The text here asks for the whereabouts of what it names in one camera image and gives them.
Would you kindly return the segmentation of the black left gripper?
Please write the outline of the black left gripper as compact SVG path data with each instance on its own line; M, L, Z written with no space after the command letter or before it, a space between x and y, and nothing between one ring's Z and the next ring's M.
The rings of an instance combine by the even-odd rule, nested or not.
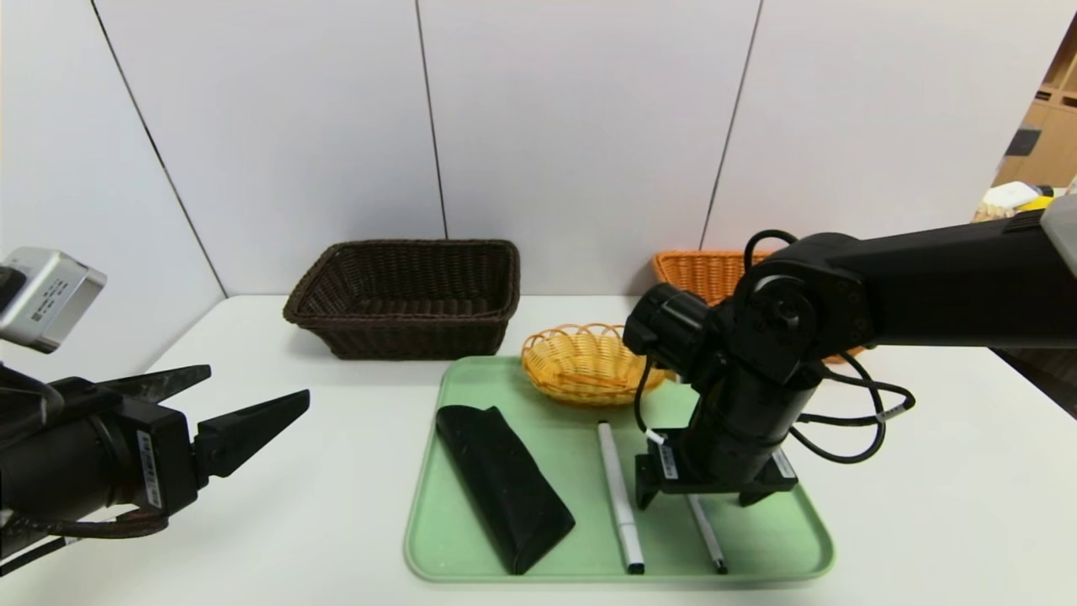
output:
M3 449L3 506L32 520L76 521L118 505L172 515L211 478L228 478L310 407L310 391L188 422L162 401L212 376L208 364L97 383L43 429Z

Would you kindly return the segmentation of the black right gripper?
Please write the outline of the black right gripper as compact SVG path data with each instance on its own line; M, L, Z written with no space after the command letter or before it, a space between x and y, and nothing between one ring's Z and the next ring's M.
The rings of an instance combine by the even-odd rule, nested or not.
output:
M695 386L698 401L683 428L655 428L634 457L634 499L645 511L659 492L735 494L749 508L799 483L781 448L823 379L820 362L773 382L732 362Z

